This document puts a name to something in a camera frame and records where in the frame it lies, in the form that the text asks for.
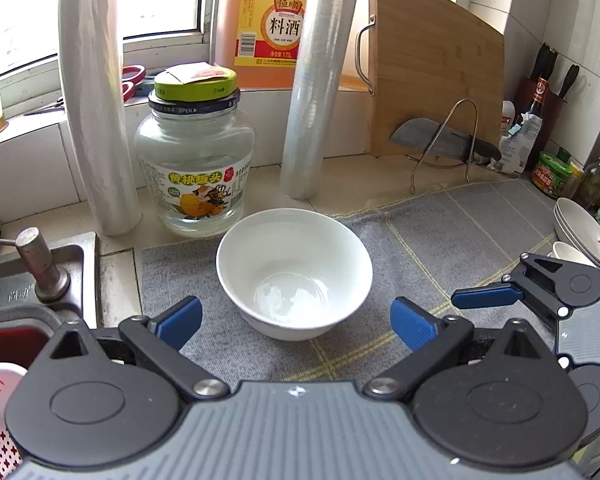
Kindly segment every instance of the white bowl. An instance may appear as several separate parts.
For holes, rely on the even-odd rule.
[[[597,267],[591,260],[582,254],[582,252],[564,242],[554,242],[552,254],[554,255],[554,258],[557,258],[558,260],[566,260],[568,262],[584,264],[590,267]]]
[[[555,227],[555,232],[558,235],[558,240],[563,242],[565,245],[571,246],[574,250],[581,252],[583,254],[583,256],[586,257],[586,259],[589,260],[593,264],[594,267],[597,267],[600,269],[600,263],[597,262],[589,254],[589,252],[586,250],[586,248],[578,241],[578,239],[573,234],[570,234],[567,226],[564,224],[564,220],[560,220],[560,217],[558,215],[554,216],[554,227]]]
[[[582,251],[600,265],[600,225],[583,208],[568,198],[559,198],[555,206],[564,220],[565,231],[582,245]]]
[[[353,314],[371,288],[371,258],[333,218],[305,209],[247,216],[222,238],[216,271],[256,330],[284,341],[327,332]]]

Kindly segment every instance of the spice jar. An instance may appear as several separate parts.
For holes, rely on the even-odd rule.
[[[135,146],[164,224],[177,234],[204,237],[227,231],[242,216],[255,131],[237,109],[235,73],[194,65],[200,67],[156,76],[151,114],[138,126]],[[200,73],[215,75],[196,78]],[[174,96],[179,100],[168,100]]]
[[[570,176],[571,170],[563,161],[549,153],[541,152],[538,164],[531,174],[531,182],[548,196],[558,198]]]
[[[584,174],[584,169],[574,160],[569,162],[569,169],[571,170],[571,176],[564,184],[562,188],[562,196],[566,198],[572,198],[575,195],[578,186],[580,185],[580,179]]]

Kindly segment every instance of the white countertop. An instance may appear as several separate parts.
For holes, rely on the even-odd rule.
[[[310,200],[293,200],[278,189],[280,166],[253,168],[244,192],[245,214],[277,207],[300,207],[335,215],[387,204],[410,195],[414,162],[405,156],[355,155],[327,158],[322,165],[321,185]],[[498,182],[507,177],[472,166],[472,182]],[[416,175],[416,191],[446,189],[464,184],[464,167],[436,170],[422,166]],[[147,247],[186,240],[170,232],[154,211],[147,188],[138,190],[142,221],[133,231],[118,237],[100,237],[100,282],[104,326],[117,326],[128,316],[140,314],[136,253]],[[2,236],[14,238],[22,229],[35,226],[48,242],[86,231],[98,231],[86,202],[53,209],[9,222]],[[8,252],[13,248],[0,248]]]

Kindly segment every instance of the cutting board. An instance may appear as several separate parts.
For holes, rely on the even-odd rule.
[[[368,135],[372,155],[417,153],[389,142],[405,121],[441,123],[470,97],[478,105],[478,137],[498,145],[504,88],[504,39],[450,0],[369,0],[369,79],[375,87]],[[474,108],[460,105],[449,126],[474,130]]]

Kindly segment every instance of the gray dish towel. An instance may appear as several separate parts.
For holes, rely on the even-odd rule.
[[[216,276],[220,238],[143,250],[142,311],[156,316],[187,294],[199,297],[202,327],[182,353],[232,388],[241,379],[364,384],[409,353],[389,323],[396,296],[439,317],[457,314],[449,300],[456,288],[499,280],[525,251],[551,251],[553,206],[519,179],[469,184],[338,217],[369,251],[374,280],[353,316],[313,340],[276,341],[247,325]],[[525,317],[553,345],[548,330],[521,303],[465,310],[462,316],[487,328]]]

